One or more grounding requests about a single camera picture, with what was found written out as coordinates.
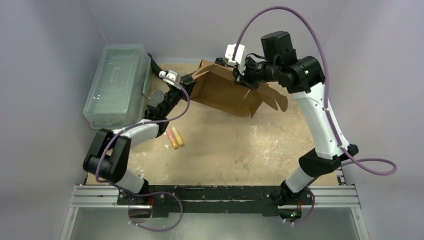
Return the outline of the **brown cardboard box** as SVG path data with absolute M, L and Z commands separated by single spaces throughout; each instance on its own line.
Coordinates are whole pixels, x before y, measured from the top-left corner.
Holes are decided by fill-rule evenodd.
M 232 72 L 230 67 L 202 59 L 198 69 L 191 75 L 195 85 L 190 99 L 239 117 L 253 117 L 263 103 L 276 111 L 287 110 L 287 96 L 267 83 L 260 83 L 256 90 L 236 85 Z

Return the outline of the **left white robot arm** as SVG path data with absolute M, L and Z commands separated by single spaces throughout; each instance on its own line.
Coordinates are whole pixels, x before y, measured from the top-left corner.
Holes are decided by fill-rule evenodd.
M 189 75 L 172 79 L 170 71 L 161 78 L 168 91 L 153 91 L 147 101 L 144 117 L 139 122 L 121 129 L 99 129 L 83 161 L 84 171 L 91 173 L 99 182 L 107 182 L 124 189 L 138 205 L 149 199 L 149 182 L 128 169 L 130 150 L 139 144 L 160 137 L 167 129 L 168 114 L 184 100 L 190 103 L 190 94 L 196 81 Z

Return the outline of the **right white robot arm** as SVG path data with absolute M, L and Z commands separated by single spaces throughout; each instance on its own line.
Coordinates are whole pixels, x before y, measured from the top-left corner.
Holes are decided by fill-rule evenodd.
M 318 177 L 332 173 L 359 152 L 343 136 L 333 116 L 330 103 L 325 103 L 326 80 L 319 61 L 312 56 L 298 58 L 291 36 L 286 31 L 276 31 L 261 37 L 264 55 L 256 62 L 238 44 L 229 44 L 224 57 L 234 67 L 236 84 L 259 91 L 260 84 L 276 82 L 292 95 L 303 113 L 314 141 L 314 148 L 298 160 L 299 168 L 280 185 L 273 195 L 277 205 L 292 204 Z

